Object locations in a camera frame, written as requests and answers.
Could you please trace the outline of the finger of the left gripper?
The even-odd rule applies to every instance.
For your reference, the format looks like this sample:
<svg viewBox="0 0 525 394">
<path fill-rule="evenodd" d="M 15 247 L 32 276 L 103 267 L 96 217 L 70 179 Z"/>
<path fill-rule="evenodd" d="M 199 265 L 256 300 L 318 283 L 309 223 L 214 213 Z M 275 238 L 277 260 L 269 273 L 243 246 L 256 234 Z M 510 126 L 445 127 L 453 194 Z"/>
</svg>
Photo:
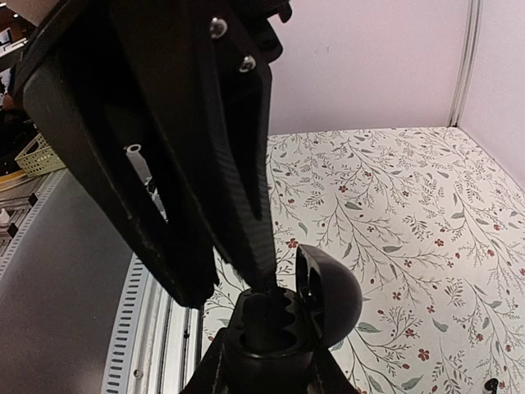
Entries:
<svg viewBox="0 0 525 394">
<path fill-rule="evenodd" d="M 221 256 L 276 284 L 266 148 L 273 1 L 112 1 L 109 15 L 170 166 Z"/>
<path fill-rule="evenodd" d="M 167 217 L 163 217 L 128 159 L 125 148 L 153 143 L 153 122 L 127 66 L 91 67 L 58 49 L 24 86 L 25 110 L 54 152 L 102 209 L 146 268 L 185 307 L 211 297 L 217 275 L 210 242 L 177 217 L 169 190 L 150 166 Z"/>
</svg>

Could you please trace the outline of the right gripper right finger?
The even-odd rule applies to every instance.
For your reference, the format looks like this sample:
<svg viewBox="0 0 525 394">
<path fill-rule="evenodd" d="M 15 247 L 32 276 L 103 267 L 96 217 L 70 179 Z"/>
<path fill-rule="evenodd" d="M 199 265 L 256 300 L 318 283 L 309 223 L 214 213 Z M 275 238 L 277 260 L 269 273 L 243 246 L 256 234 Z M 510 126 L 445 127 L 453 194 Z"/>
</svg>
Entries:
<svg viewBox="0 0 525 394">
<path fill-rule="evenodd" d="M 346 378 L 328 349 L 313 353 L 311 393 L 357 394 L 358 391 Z"/>
</svg>

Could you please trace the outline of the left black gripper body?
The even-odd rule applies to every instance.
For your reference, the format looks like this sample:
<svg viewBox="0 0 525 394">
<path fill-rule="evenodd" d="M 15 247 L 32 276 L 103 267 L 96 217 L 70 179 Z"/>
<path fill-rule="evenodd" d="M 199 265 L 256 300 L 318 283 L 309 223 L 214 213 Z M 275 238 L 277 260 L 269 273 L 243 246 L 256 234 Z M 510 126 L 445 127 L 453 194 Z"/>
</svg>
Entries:
<svg viewBox="0 0 525 394">
<path fill-rule="evenodd" d="M 287 1 L 62 1 L 16 69 L 39 123 L 265 123 Z"/>
</svg>

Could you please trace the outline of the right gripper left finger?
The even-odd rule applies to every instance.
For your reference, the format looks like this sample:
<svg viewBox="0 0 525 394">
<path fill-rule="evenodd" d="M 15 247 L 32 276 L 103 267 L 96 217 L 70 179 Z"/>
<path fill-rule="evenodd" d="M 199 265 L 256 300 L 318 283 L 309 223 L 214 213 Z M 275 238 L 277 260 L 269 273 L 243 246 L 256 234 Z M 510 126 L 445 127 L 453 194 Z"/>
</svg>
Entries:
<svg viewBox="0 0 525 394">
<path fill-rule="evenodd" d="M 225 328 L 217 332 L 192 378 L 180 394 L 227 394 L 230 392 L 222 359 L 222 345 L 226 332 Z"/>
</svg>

